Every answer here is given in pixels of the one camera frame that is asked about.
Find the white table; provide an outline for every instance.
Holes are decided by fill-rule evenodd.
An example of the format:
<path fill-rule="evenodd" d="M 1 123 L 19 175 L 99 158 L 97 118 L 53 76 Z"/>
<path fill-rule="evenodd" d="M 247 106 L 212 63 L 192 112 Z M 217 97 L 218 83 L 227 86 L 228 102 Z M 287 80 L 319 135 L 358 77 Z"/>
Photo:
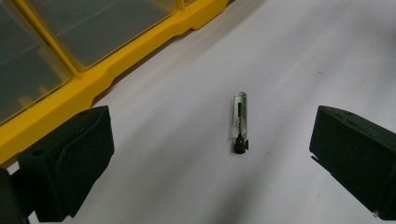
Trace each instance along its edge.
<path fill-rule="evenodd" d="M 383 223 L 309 142 L 319 105 L 396 132 L 394 0 L 236 0 L 128 73 L 96 103 L 116 152 L 64 223 Z M 244 155 L 232 152 L 239 91 Z"/>

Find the yellow plastic frame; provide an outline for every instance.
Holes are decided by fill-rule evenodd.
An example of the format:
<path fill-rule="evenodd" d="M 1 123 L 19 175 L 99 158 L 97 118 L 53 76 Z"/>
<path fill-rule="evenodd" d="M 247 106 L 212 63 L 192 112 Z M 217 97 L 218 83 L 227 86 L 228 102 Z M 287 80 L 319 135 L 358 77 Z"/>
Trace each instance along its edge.
<path fill-rule="evenodd" d="M 16 154 L 81 110 L 90 108 L 94 97 L 107 89 L 115 77 L 170 38 L 190 29 L 200 29 L 219 15 L 230 0 L 195 0 L 187 5 L 184 0 L 176 1 L 177 11 L 170 17 L 88 70 L 78 71 L 24 0 L 16 0 L 27 19 L 71 71 L 72 77 L 59 90 L 0 126 L 0 164 L 7 167 L 7 161 L 13 161 Z"/>

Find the small cylindrical component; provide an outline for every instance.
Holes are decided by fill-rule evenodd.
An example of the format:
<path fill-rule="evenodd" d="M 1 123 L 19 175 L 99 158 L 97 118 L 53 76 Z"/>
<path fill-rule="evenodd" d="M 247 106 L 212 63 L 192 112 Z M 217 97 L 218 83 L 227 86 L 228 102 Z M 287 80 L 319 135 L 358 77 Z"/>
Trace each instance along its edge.
<path fill-rule="evenodd" d="M 233 142 L 235 153 L 248 149 L 248 98 L 244 92 L 233 98 Z"/>

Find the yellow storage organizer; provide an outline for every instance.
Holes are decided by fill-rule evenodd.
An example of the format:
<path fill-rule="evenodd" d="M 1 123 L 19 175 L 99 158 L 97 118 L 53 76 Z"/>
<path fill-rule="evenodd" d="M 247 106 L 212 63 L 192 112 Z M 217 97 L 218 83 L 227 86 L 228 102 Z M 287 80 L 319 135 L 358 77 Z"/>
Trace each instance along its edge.
<path fill-rule="evenodd" d="M 16 20 L 15 15 L 19 17 L 21 13 L 29 23 L 22 29 L 27 37 L 19 35 L 23 32 L 16 32 L 16 36 L 30 39 L 27 47 L 24 47 L 35 48 L 34 56 L 46 64 L 46 77 L 52 78 L 52 82 L 36 87 L 40 94 L 32 97 L 30 91 L 27 91 L 24 95 L 30 95 L 29 97 L 19 96 L 19 109 L 3 119 L 0 125 L 0 164 L 7 166 L 7 161 L 12 161 L 17 153 L 77 112 L 91 107 L 93 98 L 108 88 L 116 76 L 170 38 L 190 29 L 201 28 L 220 14 L 228 2 L 229 0 L 14 0 L 11 3 L 0 0 L 0 26 L 6 20 Z M 16 11 L 11 19 L 7 18 L 9 9 L 6 10 L 7 13 L 1 10 L 5 5 L 11 11 Z M 137 8 L 149 13 L 137 13 L 134 11 Z M 104 25 L 116 28 L 111 36 L 106 35 L 106 30 L 102 29 Z M 0 50 L 2 38 L 8 39 L 3 34 L 1 30 Z M 104 46 L 104 42 L 93 41 L 96 37 L 111 43 Z M 0 76 L 2 65 L 0 56 Z"/>

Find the clear plastic lid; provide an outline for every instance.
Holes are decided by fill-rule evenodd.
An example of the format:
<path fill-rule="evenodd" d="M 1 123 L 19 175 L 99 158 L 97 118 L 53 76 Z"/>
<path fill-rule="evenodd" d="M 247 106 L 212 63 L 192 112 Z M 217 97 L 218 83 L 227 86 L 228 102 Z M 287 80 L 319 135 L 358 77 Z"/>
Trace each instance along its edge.
<path fill-rule="evenodd" d="M 0 125 L 69 78 L 8 1 L 0 1 Z"/>
<path fill-rule="evenodd" d="M 176 10 L 175 0 L 26 0 L 82 68 Z"/>

